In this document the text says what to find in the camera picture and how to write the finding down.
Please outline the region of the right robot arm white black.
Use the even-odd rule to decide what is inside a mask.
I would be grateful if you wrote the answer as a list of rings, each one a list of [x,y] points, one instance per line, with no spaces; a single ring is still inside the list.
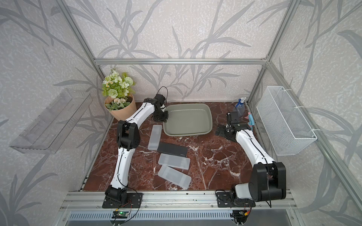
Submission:
[[[237,112],[227,113],[227,124],[218,125],[216,135],[241,145],[253,167],[250,181],[237,184],[230,190],[234,206],[254,206],[255,202],[283,200],[286,198],[286,167],[276,162],[262,148],[253,133],[254,119],[251,114],[248,123],[239,120]]]

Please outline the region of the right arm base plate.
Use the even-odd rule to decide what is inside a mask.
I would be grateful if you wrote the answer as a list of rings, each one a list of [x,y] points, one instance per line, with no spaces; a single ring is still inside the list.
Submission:
[[[235,191],[216,190],[217,206],[219,208],[253,208],[255,201],[249,198],[238,198]]]

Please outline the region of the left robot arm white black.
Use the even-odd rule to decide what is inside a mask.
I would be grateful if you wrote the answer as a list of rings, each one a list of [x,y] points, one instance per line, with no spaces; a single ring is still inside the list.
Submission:
[[[117,163],[105,195],[122,206],[127,203],[128,173],[132,156],[141,141],[139,127],[150,115],[153,115],[154,121],[167,121],[166,98],[162,94],[144,99],[141,107],[133,115],[126,120],[119,121],[117,125]]]

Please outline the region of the black pencil case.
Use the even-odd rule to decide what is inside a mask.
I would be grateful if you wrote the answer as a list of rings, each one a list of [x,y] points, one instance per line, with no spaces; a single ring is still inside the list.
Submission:
[[[188,148],[183,146],[178,146],[175,144],[161,142],[158,146],[157,151],[159,153],[164,153],[179,157],[187,157]]]

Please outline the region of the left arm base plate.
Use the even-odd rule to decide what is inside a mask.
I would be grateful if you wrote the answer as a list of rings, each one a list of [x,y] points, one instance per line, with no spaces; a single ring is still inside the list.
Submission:
[[[106,195],[102,208],[117,209],[117,208],[139,208],[141,206],[143,193],[127,192],[120,195]]]

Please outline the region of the translucent white pencil case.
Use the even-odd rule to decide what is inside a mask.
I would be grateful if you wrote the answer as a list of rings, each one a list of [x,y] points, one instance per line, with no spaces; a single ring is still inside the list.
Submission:
[[[162,130],[163,130],[162,125],[153,125],[148,144],[148,150],[156,151],[158,149]]]

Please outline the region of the translucent pencil case front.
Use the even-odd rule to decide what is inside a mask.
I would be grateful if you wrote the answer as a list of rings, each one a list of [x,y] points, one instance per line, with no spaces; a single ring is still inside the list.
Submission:
[[[161,166],[158,172],[158,176],[184,189],[189,188],[189,185],[191,183],[190,176],[183,174],[166,165]]]

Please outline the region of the grey-green plastic storage box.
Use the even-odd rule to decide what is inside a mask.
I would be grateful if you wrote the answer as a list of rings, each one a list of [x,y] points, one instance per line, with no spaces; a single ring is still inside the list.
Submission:
[[[213,128],[211,110],[204,103],[177,104],[166,107],[168,119],[164,133],[171,137],[205,135]]]

